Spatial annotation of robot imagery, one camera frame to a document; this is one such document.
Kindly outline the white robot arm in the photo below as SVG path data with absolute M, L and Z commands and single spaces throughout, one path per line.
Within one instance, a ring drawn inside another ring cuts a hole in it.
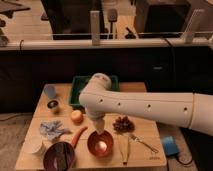
M 104 131 L 106 113 L 119 113 L 189 128 L 213 136 L 213 95 L 111 91 L 111 79 L 94 74 L 79 96 L 96 131 Z

